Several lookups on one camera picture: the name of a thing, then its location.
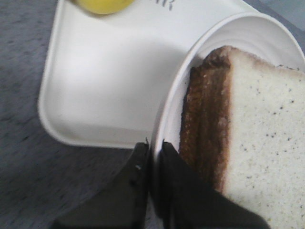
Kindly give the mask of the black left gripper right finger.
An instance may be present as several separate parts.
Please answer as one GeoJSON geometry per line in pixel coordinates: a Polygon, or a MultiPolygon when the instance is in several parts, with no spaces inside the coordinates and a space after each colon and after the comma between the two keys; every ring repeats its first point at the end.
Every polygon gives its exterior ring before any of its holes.
{"type": "Polygon", "coordinates": [[[231,202],[163,142],[155,167],[154,203],[163,229],[267,229],[259,215],[231,202]]]}

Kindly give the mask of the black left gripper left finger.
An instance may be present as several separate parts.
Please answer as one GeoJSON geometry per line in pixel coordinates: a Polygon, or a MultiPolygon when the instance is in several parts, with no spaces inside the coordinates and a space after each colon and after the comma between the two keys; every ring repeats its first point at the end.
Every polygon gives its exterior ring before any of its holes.
{"type": "Polygon", "coordinates": [[[127,163],[102,191],[58,217],[54,229],[142,229],[148,195],[149,145],[137,143],[127,163]]]}

